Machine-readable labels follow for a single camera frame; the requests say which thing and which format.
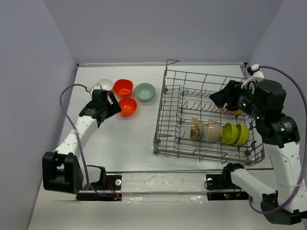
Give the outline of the lime green bowl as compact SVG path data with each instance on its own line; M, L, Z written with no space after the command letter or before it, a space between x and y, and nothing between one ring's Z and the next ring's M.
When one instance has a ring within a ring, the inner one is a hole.
M251 134L249 129L243 124L237 124L236 127L238 129L238 137L234 145L243 146L250 140Z
M232 123L226 123L222 129L221 141L225 145L235 144L238 138L238 128Z

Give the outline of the yellow bowl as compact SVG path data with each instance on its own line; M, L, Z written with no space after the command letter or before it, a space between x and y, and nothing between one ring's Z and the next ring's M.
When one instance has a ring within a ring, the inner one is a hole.
M235 115L239 115L239 114L241 114L241 113L243 113L242 110L237 110L237 111L234 112Z

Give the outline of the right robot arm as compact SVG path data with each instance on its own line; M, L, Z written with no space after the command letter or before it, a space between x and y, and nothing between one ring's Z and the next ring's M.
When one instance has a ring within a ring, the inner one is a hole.
M268 222L294 225L307 217L307 188L304 181L307 162L299 157L300 135L295 120L283 113L286 91L272 80L248 83L231 80L210 95L218 108L241 110L255 122L275 174L276 188L252 176L243 165L227 164L221 174L207 176L209 190L243 189L250 203L260 204L259 214Z

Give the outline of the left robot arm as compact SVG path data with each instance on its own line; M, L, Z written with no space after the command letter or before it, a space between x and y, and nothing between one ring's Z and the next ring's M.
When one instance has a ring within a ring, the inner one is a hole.
M79 113L64 141L42 158L45 190L77 194L80 190L101 190L107 183L103 166L86 164L83 147L108 118L121 112L114 94L93 90L91 101Z

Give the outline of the orange round bowl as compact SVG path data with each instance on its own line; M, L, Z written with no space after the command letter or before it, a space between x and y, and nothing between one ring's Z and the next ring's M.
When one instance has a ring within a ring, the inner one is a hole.
M121 108L120 114L123 116L132 115L137 109L137 102L130 97L121 99L118 104Z

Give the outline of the grey wire dish rack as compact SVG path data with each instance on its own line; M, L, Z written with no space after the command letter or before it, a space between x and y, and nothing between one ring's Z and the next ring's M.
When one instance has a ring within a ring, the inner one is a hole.
M185 64L167 60L153 141L154 153L222 164L255 165L263 161L263 143L252 118L244 113L223 113L210 100L210 95L220 91L230 80L243 82L245 79L246 70L242 64ZM202 121L205 129L209 119L222 126L243 124L249 129L250 140L243 146L224 145L220 140L208 143L207 130L200 140L190 140L192 118Z

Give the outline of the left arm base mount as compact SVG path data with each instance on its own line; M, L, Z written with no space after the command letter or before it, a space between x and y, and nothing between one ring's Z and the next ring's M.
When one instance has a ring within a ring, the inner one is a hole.
M120 202L122 201L122 174L106 174L106 182L102 185L101 183L93 184L93 188L89 190L81 190L76 195L78 201L105 201L105 202Z

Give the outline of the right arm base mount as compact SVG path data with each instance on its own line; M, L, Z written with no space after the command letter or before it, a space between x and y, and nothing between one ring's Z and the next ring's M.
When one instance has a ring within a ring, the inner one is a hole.
M248 200L248 194L241 187L232 183L231 172L244 169L238 163L227 164L220 174L207 174L204 187L208 201Z

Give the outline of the beige painted ceramic bowl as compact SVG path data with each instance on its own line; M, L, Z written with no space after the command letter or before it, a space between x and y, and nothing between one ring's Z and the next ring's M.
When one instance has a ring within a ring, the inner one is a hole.
M200 140L204 133L204 125L203 122L192 118L190 123L190 140Z

